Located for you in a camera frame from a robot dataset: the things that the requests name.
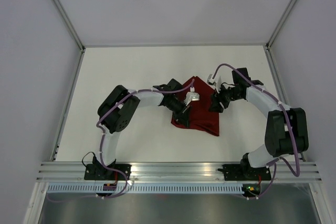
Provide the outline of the aluminium front rail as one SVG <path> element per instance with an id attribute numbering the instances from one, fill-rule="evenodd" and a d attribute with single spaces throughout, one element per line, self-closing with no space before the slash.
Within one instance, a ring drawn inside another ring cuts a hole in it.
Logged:
<path id="1" fill-rule="evenodd" d="M 130 176 L 132 182 L 138 183 L 244 183 L 243 176 L 233 175 L 229 171 L 220 170 L 226 162 L 205 163 L 141 163 L 130 162 Z M 321 183 L 322 178 L 314 162 L 300 163 L 300 176 L 296 177 L 284 162 L 277 163 L 277 167 L 270 167 L 264 172 L 266 176 L 261 181 L 270 182 L 275 174 L 275 183 Z M 36 180 L 38 182 L 84 182 L 86 168 L 81 162 L 43 162 L 38 168 Z"/>

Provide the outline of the right aluminium frame post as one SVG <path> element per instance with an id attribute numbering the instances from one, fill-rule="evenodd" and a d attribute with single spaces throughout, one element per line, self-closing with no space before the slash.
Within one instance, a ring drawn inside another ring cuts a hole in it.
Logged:
<path id="1" fill-rule="evenodd" d="M 278 20 L 273 32 L 271 33 L 271 36 L 269 37 L 268 41 L 266 42 L 264 48 L 266 50 L 270 50 L 272 45 L 275 43 L 276 39 L 278 38 L 281 30 L 283 29 L 285 23 L 287 22 L 289 16 L 291 15 L 293 9 L 295 8 L 296 4 L 299 0 L 290 0 L 287 4 L 284 12 L 282 13 L 280 19 Z"/>

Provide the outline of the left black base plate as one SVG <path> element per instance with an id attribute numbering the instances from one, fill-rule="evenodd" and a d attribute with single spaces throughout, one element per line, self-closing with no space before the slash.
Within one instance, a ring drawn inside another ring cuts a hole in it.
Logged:
<path id="1" fill-rule="evenodd" d="M 115 164 L 114 169 L 117 169 L 123 172 L 127 179 L 130 178 L 131 175 L 131 165 L 130 164 Z M 88 164 L 86 166 L 84 180 L 96 180 L 96 181 L 108 181 L 108 180 L 117 180 L 117 181 L 125 181 L 125 178 L 122 174 L 105 169 L 104 167 L 98 167 L 94 164 Z"/>

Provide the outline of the left aluminium frame post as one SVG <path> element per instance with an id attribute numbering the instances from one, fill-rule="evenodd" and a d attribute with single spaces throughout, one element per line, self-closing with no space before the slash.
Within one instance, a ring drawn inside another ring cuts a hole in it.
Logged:
<path id="1" fill-rule="evenodd" d="M 85 46 L 82 43 L 78 33 L 75 30 L 75 27 L 73 26 L 65 8 L 63 7 L 63 4 L 61 3 L 60 0 L 51 0 L 53 5 L 55 6 L 58 14 L 60 15 L 62 21 L 64 22 L 68 32 L 70 33 L 72 39 L 74 40 L 75 44 L 79 48 L 81 52 L 85 50 Z"/>

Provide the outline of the aluminium frame post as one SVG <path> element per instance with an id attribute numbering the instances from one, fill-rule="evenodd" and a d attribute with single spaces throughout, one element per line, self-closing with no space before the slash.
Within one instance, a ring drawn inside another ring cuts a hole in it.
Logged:
<path id="1" fill-rule="evenodd" d="M 60 15 L 62 21 L 64 22 L 68 32 L 70 33 L 72 39 L 74 40 L 75 44 L 79 48 L 81 52 L 85 50 L 85 46 L 82 43 L 78 33 L 75 30 L 75 27 L 73 26 L 65 8 L 63 7 L 63 4 L 61 3 L 60 0 L 51 0 L 53 5 L 55 6 L 58 14 Z"/>
<path id="2" fill-rule="evenodd" d="M 295 8 L 296 4 L 299 0 L 290 0 L 287 4 L 284 12 L 282 13 L 280 19 L 278 20 L 273 32 L 271 33 L 271 36 L 269 37 L 268 41 L 266 42 L 264 48 L 266 50 L 270 50 L 272 45 L 275 43 L 276 39 L 278 38 L 281 30 L 283 29 L 285 23 L 287 22 L 289 16 L 291 15 L 293 9 Z"/>

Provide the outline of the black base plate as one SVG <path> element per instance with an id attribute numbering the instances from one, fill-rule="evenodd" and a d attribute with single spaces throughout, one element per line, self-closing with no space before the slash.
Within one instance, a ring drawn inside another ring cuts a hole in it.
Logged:
<path id="1" fill-rule="evenodd" d="M 239 164 L 224 164 L 217 169 L 224 176 L 225 181 L 271 181 L 270 169 L 243 168 Z"/>
<path id="2" fill-rule="evenodd" d="M 114 169 L 117 169 L 123 172 L 127 179 L 130 178 L 131 175 L 131 165 L 130 164 L 115 164 Z M 96 181 L 108 181 L 108 180 L 117 180 L 117 181 L 125 181 L 125 178 L 122 174 L 105 169 L 104 167 L 98 167 L 94 164 L 88 164 L 86 166 L 84 180 L 96 180 Z"/>

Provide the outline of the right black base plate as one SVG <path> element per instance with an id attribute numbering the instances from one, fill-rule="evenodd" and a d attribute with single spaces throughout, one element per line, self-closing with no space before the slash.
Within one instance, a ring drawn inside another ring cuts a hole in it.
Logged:
<path id="1" fill-rule="evenodd" d="M 270 169 L 243 168 L 239 164 L 224 164 L 217 169 L 224 176 L 225 181 L 271 181 Z"/>

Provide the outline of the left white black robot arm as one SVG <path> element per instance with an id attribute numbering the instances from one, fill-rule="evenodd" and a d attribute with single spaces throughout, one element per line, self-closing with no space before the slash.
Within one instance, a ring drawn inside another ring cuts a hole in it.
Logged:
<path id="1" fill-rule="evenodd" d="M 98 108 L 99 120 L 96 127 L 102 131 L 99 146 L 100 164 L 96 173 L 104 180 L 114 176 L 113 163 L 116 162 L 116 150 L 121 131 L 125 130 L 139 108 L 163 106 L 172 112 L 172 118 L 178 124 L 190 126 L 190 98 L 178 99 L 177 94 L 186 91 L 192 95 L 194 79 L 186 87 L 171 79 L 168 84 L 153 86 L 149 89 L 129 90 L 122 85 L 116 86 Z"/>

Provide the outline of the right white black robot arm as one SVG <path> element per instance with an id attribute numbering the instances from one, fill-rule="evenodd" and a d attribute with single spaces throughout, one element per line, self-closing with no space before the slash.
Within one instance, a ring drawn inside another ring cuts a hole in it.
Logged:
<path id="1" fill-rule="evenodd" d="M 214 86 L 209 111 L 222 113 L 231 102 L 245 100 L 267 119 L 264 143 L 246 153 L 239 172 L 245 179 L 254 178 L 260 168 L 285 162 L 296 177 L 300 176 L 299 154 L 309 147 L 307 118 L 304 109 L 293 108 L 271 94 L 260 80 L 253 80 L 246 68 L 232 69 L 233 85 L 225 84 L 216 72 L 207 83 Z"/>

